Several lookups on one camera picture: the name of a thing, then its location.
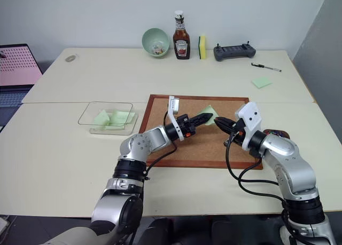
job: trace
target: bottle label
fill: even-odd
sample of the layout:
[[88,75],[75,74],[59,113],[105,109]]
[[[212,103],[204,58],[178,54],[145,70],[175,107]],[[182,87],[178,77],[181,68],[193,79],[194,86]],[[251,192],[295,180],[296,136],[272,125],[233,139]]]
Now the bottle label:
[[186,57],[186,51],[188,50],[188,44],[186,41],[176,41],[177,54],[180,57]]
[[182,21],[176,21],[176,30],[185,30],[185,25]]

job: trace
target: transparent container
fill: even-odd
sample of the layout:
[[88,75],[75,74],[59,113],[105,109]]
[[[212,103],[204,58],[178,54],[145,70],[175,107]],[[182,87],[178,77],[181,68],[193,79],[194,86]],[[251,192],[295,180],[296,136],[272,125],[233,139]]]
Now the transparent container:
[[129,102],[88,103],[79,118],[79,125],[89,126],[89,132],[100,135],[130,135],[138,119]]

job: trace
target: laptop keyboard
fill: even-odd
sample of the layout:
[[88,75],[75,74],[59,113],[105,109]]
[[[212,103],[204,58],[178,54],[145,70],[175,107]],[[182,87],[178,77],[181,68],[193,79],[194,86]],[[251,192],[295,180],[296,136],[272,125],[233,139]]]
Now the laptop keyboard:
[[4,93],[0,94],[0,107],[17,107],[26,93]]

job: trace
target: ketchup bottle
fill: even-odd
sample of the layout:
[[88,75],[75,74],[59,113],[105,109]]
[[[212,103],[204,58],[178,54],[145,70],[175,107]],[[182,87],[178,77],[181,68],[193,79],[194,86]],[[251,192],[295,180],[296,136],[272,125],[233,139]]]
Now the ketchup bottle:
[[190,37],[185,30],[183,11],[175,11],[176,31],[173,35],[173,46],[178,59],[190,58]]

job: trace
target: white table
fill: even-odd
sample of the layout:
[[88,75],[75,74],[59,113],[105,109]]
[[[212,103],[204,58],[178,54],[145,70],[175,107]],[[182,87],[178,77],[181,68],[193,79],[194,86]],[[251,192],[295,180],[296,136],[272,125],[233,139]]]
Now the white table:
[[[24,104],[16,112],[0,134],[0,214],[91,216],[126,137],[92,135],[87,127],[78,125],[86,105]],[[135,132],[145,106],[135,104],[142,110]],[[262,128],[286,130],[298,144],[301,156],[314,168],[324,210],[342,210],[342,193],[338,192],[342,146],[318,106],[258,106]],[[263,170],[250,171],[247,177],[274,180],[272,171],[264,166]],[[281,211],[277,200],[240,190],[227,169],[154,168],[150,176],[145,184],[145,216]],[[279,195],[274,185],[246,186]]]
[[[76,55],[72,62],[68,56]],[[252,62],[282,69],[275,72]],[[256,88],[251,80],[273,84]],[[170,50],[159,59],[143,49],[65,49],[23,102],[147,102],[150,94],[249,97],[256,102],[313,102],[285,51],[257,51],[253,59],[217,62],[212,50],[200,60],[177,60]]]

